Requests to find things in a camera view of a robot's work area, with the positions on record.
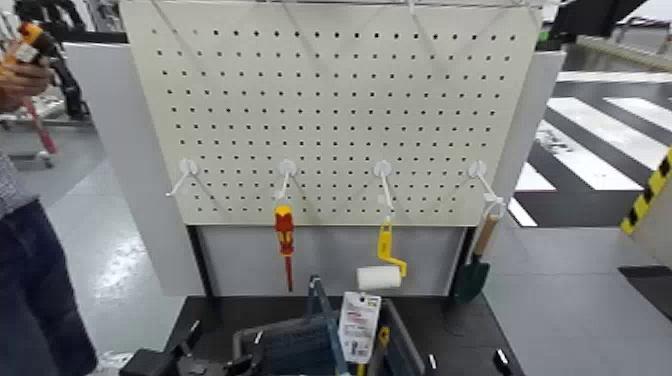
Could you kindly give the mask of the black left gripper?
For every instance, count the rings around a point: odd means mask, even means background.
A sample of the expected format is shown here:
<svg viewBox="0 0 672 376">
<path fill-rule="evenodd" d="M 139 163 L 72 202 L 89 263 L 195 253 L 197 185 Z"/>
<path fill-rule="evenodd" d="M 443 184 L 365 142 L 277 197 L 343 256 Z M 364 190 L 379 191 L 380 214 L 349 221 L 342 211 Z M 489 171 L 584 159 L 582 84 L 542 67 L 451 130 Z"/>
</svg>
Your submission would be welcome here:
<svg viewBox="0 0 672 376">
<path fill-rule="evenodd" d="M 226 362 L 196 358 L 193 349 L 202 336 L 202 322 L 196 320 L 180 344 L 170 351 L 139 349 L 119 370 L 120 376 L 216 376 L 252 375 L 253 364 L 264 357 L 264 331 L 255 334 L 248 354 Z"/>
</svg>

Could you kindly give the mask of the person's hand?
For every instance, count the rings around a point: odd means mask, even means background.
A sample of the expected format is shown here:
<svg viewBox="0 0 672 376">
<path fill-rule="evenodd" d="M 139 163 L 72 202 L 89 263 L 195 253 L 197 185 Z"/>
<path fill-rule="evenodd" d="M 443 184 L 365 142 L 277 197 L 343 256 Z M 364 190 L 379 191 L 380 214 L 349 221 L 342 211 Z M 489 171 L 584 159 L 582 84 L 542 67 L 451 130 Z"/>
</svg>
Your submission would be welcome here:
<svg viewBox="0 0 672 376">
<path fill-rule="evenodd" d="M 1 72 L 1 112 L 13 112 L 25 98 L 42 94 L 50 85 L 53 73 L 48 60 L 37 64 L 5 64 Z"/>
</svg>

